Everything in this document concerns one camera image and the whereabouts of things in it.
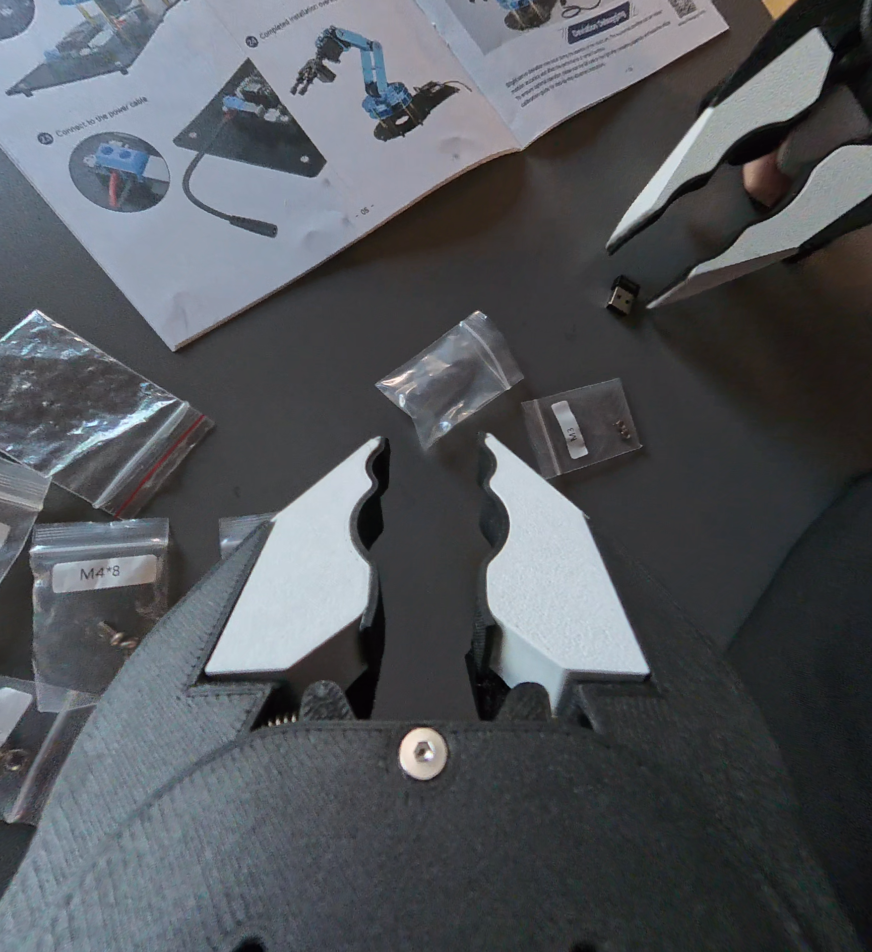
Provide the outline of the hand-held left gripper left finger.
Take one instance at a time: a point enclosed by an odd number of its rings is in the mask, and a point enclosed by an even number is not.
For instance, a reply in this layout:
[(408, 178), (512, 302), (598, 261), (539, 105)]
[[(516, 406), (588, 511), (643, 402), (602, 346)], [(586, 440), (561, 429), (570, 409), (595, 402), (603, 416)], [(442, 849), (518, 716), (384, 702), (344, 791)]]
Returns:
[(371, 716), (384, 646), (379, 573), (389, 444), (376, 436), (242, 542), (255, 560), (204, 664), (213, 680), (271, 681), (294, 707), (331, 681)]

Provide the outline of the person's dark clothing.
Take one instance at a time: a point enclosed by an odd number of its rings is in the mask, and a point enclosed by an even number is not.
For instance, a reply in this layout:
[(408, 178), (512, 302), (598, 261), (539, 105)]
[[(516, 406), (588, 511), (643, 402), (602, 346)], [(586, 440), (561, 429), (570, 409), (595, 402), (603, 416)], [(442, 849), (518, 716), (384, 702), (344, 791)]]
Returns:
[(728, 656), (780, 748), (814, 852), (872, 950), (872, 471), (793, 545)]

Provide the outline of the clear bag with red stripe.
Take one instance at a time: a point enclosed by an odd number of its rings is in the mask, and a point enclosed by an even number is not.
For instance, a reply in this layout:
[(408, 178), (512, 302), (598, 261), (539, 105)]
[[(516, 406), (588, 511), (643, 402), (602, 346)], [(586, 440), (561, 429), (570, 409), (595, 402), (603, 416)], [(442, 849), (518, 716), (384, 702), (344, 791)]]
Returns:
[(135, 518), (213, 426), (39, 310), (0, 339), (0, 452), (112, 517)]

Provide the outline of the black wireless dongle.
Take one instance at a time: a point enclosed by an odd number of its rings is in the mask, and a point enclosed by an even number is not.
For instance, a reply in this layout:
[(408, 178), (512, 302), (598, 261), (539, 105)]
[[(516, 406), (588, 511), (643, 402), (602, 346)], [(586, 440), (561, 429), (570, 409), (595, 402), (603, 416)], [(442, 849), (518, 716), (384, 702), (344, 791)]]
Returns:
[(628, 275), (619, 274), (611, 283), (605, 310), (618, 319), (634, 320), (649, 301), (650, 296), (644, 297), (638, 282)]

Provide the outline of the clear labelled nut bag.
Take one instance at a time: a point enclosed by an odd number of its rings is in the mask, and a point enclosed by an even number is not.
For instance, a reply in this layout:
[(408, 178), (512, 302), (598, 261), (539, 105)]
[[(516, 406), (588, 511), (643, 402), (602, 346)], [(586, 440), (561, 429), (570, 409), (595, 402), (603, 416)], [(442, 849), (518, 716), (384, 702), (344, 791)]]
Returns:
[(619, 378), (525, 401), (522, 411), (549, 480), (642, 448)]

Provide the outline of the clear zip bag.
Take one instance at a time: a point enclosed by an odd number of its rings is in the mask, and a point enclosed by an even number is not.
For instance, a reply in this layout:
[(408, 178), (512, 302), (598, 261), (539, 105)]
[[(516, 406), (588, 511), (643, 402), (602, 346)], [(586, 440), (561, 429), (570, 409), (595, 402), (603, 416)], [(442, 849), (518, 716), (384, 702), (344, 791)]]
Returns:
[(475, 311), (376, 387), (411, 418), (429, 449), (523, 378), (499, 328)]

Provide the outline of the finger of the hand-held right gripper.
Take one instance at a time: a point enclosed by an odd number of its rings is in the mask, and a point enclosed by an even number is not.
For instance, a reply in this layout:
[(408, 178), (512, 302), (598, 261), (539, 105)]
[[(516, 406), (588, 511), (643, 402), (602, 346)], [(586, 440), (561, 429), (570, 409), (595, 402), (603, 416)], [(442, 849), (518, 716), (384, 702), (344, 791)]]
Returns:
[(606, 250), (614, 253), (649, 226), (692, 184), (716, 171), (741, 140), (795, 120), (816, 102), (834, 52), (819, 29), (809, 30), (728, 97), (708, 107), (628, 208)]
[(784, 260), (871, 196), (872, 145), (835, 149), (784, 208), (744, 229), (720, 255), (696, 265), (646, 307), (683, 301)]

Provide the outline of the pile of small clear bags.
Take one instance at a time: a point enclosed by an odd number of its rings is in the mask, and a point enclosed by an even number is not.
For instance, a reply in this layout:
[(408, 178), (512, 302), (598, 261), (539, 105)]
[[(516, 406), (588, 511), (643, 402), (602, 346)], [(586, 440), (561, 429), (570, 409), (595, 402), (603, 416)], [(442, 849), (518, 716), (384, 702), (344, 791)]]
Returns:
[(0, 459), (0, 586), (28, 552), (31, 680), (0, 674), (0, 822), (36, 826), (98, 700), (167, 613), (167, 519), (38, 524), (49, 480)]

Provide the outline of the dark grey desk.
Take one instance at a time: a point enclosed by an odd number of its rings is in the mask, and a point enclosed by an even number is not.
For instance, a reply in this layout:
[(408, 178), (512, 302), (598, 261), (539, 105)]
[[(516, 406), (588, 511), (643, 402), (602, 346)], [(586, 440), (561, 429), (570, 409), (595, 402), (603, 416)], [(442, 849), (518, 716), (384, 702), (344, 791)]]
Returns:
[[(0, 150), (0, 336), (38, 308), (216, 422), (150, 508), (181, 592), (217, 559), (217, 518), (286, 504), (364, 439), (390, 440), (374, 546), (386, 611), (375, 713), (471, 718), (475, 438), (532, 462), (520, 403), (619, 377), (644, 448), (559, 487), (606, 555), (728, 649), (806, 528), (872, 470), (872, 227), (693, 303), (606, 313), (612, 279), (664, 285), (749, 204), (724, 170), (620, 254), (625, 206), (696, 103), (767, 24), (727, 2), (711, 47), (444, 186), (292, 288), (172, 353)], [(423, 449), (376, 384), (475, 311), (524, 374)]]

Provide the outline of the person's right hand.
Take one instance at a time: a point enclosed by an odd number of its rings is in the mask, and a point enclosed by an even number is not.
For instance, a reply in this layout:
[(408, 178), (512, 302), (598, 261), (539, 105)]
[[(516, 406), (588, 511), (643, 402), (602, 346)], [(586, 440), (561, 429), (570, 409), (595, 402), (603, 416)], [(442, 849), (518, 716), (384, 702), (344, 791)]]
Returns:
[(778, 156), (775, 149), (743, 166), (744, 189), (757, 208), (775, 207), (790, 189), (791, 179), (780, 168)]

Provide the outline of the open instruction manual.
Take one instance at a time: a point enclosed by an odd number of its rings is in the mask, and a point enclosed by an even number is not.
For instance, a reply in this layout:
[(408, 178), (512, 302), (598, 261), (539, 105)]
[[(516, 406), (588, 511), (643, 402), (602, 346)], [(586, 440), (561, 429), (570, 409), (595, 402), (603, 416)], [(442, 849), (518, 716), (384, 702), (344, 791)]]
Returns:
[(706, 1), (0, 1), (0, 147), (178, 350), (727, 30)]

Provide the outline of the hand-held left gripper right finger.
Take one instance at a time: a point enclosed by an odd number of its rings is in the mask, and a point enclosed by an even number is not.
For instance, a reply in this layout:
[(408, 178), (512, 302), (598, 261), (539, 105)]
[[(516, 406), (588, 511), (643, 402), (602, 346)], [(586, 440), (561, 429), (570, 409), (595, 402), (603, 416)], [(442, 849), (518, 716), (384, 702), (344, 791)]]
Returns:
[(520, 684), (539, 684), (553, 714), (575, 684), (651, 676), (585, 513), (489, 433), (479, 436), (479, 571), (471, 684), (495, 719)]

